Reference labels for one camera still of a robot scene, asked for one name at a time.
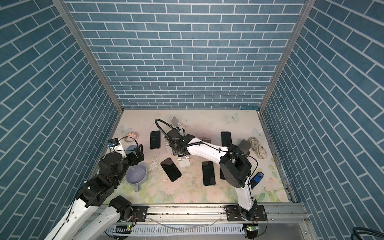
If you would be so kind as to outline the black phone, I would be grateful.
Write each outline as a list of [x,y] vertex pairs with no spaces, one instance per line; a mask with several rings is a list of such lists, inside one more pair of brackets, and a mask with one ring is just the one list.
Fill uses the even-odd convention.
[[150,149],[159,149],[161,147],[161,131],[152,131],[150,133]]
[[216,184],[214,163],[202,162],[203,184],[204,186],[214,186]]
[[224,176],[222,169],[220,169],[220,179],[225,180],[225,176]]
[[221,132],[221,141],[223,147],[230,147],[232,142],[232,135],[230,132]]
[[171,158],[167,158],[164,161],[162,161],[161,167],[163,168],[163,170],[165,171],[165,173],[167,174],[171,182],[175,182],[182,176],[182,173],[177,168],[176,164],[173,162]]

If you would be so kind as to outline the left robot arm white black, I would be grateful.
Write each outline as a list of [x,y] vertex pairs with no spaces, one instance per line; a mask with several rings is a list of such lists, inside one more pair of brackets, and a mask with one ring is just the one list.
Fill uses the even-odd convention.
[[127,154],[119,149],[105,154],[99,161],[99,172],[77,192],[72,204],[47,240],[95,240],[117,222],[137,222],[132,203],[122,196],[112,199],[105,210],[89,225],[86,220],[102,206],[121,184],[127,170],[145,159],[143,145]]

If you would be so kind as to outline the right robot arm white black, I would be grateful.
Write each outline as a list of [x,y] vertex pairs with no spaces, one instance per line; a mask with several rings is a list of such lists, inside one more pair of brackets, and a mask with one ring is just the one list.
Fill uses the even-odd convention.
[[218,164],[225,180],[236,190],[239,214],[244,220],[253,220],[257,204],[251,194],[252,164],[247,154],[251,144],[247,140],[242,140],[238,146],[232,144],[230,147],[220,147],[192,135],[182,136],[177,130],[169,131],[165,134],[165,139],[175,155],[198,156]]

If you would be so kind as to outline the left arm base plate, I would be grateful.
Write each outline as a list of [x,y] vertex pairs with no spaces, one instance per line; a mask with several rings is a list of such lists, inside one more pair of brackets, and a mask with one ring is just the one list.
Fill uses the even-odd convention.
[[145,222],[148,209],[149,207],[144,205],[131,206],[131,215],[128,218],[128,222],[132,224]]

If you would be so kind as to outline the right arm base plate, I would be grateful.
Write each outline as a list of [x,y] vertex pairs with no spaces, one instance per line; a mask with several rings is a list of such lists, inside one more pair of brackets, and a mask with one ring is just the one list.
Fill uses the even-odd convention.
[[254,204],[250,210],[239,205],[226,205],[224,210],[227,214],[227,221],[267,221],[268,217],[263,205]]

